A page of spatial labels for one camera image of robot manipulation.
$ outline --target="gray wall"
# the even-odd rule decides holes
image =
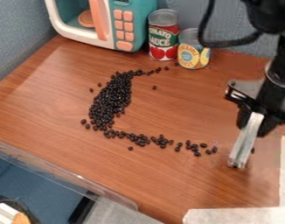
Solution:
[[[44,0],[0,0],[0,80],[54,34]]]
[[[179,11],[181,28],[198,27],[208,0],[160,0],[159,6]],[[245,5],[240,0],[217,0],[209,25],[210,39],[233,39],[245,36],[254,29],[249,24]],[[233,48],[257,56],[275,55],[277,37],[264,35],[258,42]]]
[[[198,27],[208,0],[158,0],[160,8],[179,11],[182,28]],[[240,0],[218,0],[209,27],[213,39],[231,39],[252,31]],[[44,0],[0,0],[0,80],[55,34]],[[264,36],[253,45],[234,50],[271,57],[276,38]]]

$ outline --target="toy microwave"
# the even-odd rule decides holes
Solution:
[[[147,38],[147,18],[156,0],[45,0],[62,36],[109,49],[135,52]]]

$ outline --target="wooden tabletop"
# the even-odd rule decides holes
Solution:
[[[239,134],[237,107],[224,99],[226,83],[262,77],[267,60],[215,51],[206,69],[174,62],[58,36],[0,83],[0,141],[93,180],[165,223],[181,223],[190,208],[277,206],[278,130],[257,141],[248,169],[226,168]],[[132,80],[132,102],[115,129],[210,147],[216,141],[219,153],[194,157],[184,147],[175,152],[154,144],[129,151],[127,139],[106,139],[80,124],[97,84],[104,87],[115,71],[165,66],[170,70]]]

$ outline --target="pile of black beans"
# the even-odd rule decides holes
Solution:
[[[165,71],[170,70],[167,66],[164,68]],[[87,119],[82,119],[81,124],[85,125],[86,129],[93,129],[95,131],[103,131],[103,135],[106,138],[127,138],[133,144],[137,146],[144,147],[147,144],[153,142],[155,145],[158,145],[161,149],[165,149],[169,145],[173,145],[174,141],[167,139],[164,135],[159,137],[148,137],[144,134],[136,135],[134,133],[127,133],[125,131],[119,131],[113,129],[115,124],[115,117],[120,117],[125,114],[125,108],[131,103],[131,94],[132,94],[132,83],[131,80],[136,76],[142,75],[152,75],[154,73],[160,73],[162,70],[161,67],[158,67],[149,72],[144,72],[142,69],[137,71],[128,71],[124,73],[116,72],[111,75],[110,82],[107,82],[107,85],[99,92],[97,96],[94,97],[93,104],[89,108],[88,117],[90,123],[87,123]],[[182,143],[178,143],[175,151],[180,151]],[[202,148],[206,148],[206,144],[200,144]],[[210,153],[212,154],[217,152],[217,147],[214,146]],[[191,144],[191,141],[186,142],[186,149],[191,150],[196,157],[200,157],[201,153],[198,150],[197,144]]]

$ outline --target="tin can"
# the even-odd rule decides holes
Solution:
[[[211,49],[199,44],[197,28],[181,31],[179,43],[177,59],[182,67],[199,69],[208,65]]]
[[[177,57],[178,15],[174,10],[156,10],[149,14],[149,55],[156,60]]]

